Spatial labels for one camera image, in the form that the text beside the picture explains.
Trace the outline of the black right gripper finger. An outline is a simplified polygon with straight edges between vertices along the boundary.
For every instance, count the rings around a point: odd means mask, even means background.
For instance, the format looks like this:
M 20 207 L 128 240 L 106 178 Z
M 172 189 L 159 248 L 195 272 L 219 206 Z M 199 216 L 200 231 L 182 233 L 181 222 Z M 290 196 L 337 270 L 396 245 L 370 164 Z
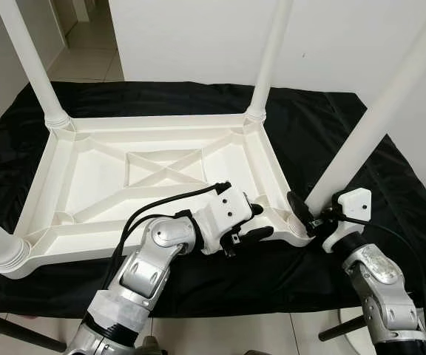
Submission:
M 302 200 L 295 192 L 287 192 L 288 204 L 290 204 L 291 209 L 295 219 L 305 228 L 305 230 L 312 230 L 311 223 L 314 222 L 314 216 L 312 215 L 310 209 L 308 209 L 307 204 Z

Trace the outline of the white plastic children table top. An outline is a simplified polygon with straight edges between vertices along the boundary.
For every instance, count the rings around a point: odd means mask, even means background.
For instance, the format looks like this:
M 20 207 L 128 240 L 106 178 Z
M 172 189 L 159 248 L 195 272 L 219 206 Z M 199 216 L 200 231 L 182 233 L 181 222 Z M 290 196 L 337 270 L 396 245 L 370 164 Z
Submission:
M 145 204 L 152 212 L 202 209 L 229 187 L 263 206 L 241 231 L 273 226 L 271 239 L 310 243 L 287 200 L 287 180 L 263 122 L 243 114 L 76 118 L 48 135 L 13 236 L 31 246 L 27 264 L 105 258 Z

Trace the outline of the black cloth table cover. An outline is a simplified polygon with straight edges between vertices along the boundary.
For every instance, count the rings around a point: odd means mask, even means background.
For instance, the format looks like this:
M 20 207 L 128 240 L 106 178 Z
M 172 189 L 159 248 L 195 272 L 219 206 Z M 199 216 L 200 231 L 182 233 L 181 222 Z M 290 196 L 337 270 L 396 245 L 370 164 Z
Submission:
M 240 114 L 253 88 L 198 82 L 55 82 L 62 107 L 75 118 Z M 365 112 L 352 92 L 273 88 L 265 131 L 288 185 L 307 195 L 345 136 Z M 50 133 L 33 88 L 10 96 L 0 116 L 0 226 L 13 232 Z M 369 189 L 374 226 L 365 236 L 402 267 L 416 303 L 426 262 L 426 187 L 393 145 L 382 139 L 351 181 Z M 416 254 L 400 239 L 416 241 Z M 23 280 L 0 275 L 0 312 L 27 317 L 79 318 L 101 284 L 107 260 L 45 265 Z M 237 317 L 268 312 L 350 308 L 359 299 L 341 268 L 319 243 L 305 248 L 260 241 L 234 257 L 180 257 L 153 308 L 153 317 Z

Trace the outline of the black metal table leg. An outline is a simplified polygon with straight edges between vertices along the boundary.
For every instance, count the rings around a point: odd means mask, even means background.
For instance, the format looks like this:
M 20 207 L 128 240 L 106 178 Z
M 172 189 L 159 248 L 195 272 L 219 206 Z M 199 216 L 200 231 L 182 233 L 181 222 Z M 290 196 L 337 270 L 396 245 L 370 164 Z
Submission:
M 325 329 L 320 332 L 318 338 L 320 341 L 325 342 L 339 336 L 349 334 L 349 332 L 364 328 L 365 326 L 366 321 L 364 317 L 354 317 L 348 321 L 342 321 L 340 325 L 335 325 L 335 327 Z
M 55 340 L 44 334 L 39 334 L 32 329 L 22 327 L 2 317 L 0 317 L 0 334 L 26 342 L 27 344 L 41 346 L 41 348 L 46 348 L 48 351 L 63 353 L 67 350 L 65 342 Z

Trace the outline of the grey robot left leg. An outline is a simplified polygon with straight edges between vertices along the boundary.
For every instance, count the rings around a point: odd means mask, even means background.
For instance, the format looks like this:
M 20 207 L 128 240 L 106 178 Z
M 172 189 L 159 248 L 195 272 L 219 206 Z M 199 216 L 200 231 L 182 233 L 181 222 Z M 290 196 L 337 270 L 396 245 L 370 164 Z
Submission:
M 168 355 L 168 353 L 161 348 L 155 336 L 146 336 L 133 355 Z

